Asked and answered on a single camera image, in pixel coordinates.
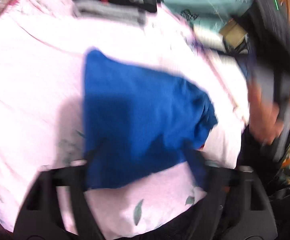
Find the person's right hand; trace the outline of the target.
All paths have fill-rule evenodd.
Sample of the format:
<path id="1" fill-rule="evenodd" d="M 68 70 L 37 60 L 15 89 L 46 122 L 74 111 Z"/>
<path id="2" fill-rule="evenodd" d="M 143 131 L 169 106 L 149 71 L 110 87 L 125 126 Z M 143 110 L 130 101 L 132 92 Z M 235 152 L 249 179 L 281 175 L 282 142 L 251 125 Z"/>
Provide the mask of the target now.
<path id="1" fill-rule="evenodd" d="M 262 97 L 261 87 L 251 80 L 247 84 L 249 101 L 249 131 L 260 144 L 271 145 L 284 128 L 278 120 L 279 107 Z"/>

